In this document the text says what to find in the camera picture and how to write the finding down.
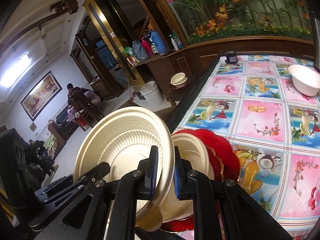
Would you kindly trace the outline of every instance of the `pink thermos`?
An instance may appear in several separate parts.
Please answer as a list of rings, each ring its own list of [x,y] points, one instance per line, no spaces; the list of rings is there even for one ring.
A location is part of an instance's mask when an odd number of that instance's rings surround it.
[[[144,38],[141,39],[141,44],[144,47],[144,49],[146,50],[146,52],[148,53],[148,55],[153,56],[151,47],[150,47],[149,43]]]

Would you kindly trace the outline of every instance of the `fruit print tablecloth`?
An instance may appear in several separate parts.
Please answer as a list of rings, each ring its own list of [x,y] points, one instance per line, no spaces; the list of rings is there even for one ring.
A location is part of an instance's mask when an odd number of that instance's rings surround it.
[[[239,55],[237,65],[228,65],[225,59],[176,131],[205,128],[227,138],[242,165],[239,184],[294,239],[303,239],[320,216],[320,95],[298,92],[288,67],[313,62]]]

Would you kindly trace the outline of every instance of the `metal screw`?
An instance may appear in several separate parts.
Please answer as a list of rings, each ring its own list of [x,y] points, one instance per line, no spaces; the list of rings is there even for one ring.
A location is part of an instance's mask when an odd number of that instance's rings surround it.
[[[233,179],[227,179],[226,180],[226,185],[229,187],[233,187],[235,185],[235,181]]]
[[[96,187],[102,187],[103,185],[105,185],[105,183],[106,182],[103,179],[99,179],[94,184]]]
[[[199,173],[198,173],[198,171],[196,171],[196,170],[190,170],[190,171],[188,172],[188,174],[189,174],[190,176],[194,177],[194,176],[197,176]]]
[[[133,176],[134,177],[140,177],[142,175],[142,171],[140,170],[135,170],[132,172]]]

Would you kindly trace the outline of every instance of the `blue thermos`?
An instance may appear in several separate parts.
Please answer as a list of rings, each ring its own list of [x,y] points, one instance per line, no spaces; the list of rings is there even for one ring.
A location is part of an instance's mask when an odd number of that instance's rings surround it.
[[[140,41],[132,42],[132,53],[138,60],[144,62],[150,58]]]
[[[153,41],[153,44],[156,46],[159,54],[163,54],[168,51],[157,31],[151,32],[151,39]]]

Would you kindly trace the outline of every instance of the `brown sofa armrest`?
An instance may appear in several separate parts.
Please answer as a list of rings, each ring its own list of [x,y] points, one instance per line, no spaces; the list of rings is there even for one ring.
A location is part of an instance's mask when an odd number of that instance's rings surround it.
[[[56,153],[54,155],[54,157],[57,157],[57,155],[59,154],[59,152],[61,151],[61,149],[63,148],[63,146],[65,146],[65,144],[67,143],[67,141],[65,140],[65,138],[63,138],[63,136],[59,133],[58,131],[58,125],[53,121],[50,120],[48,123],[48,130],[55,136],[55,138],[58,141],[58,146],[56,149]]]

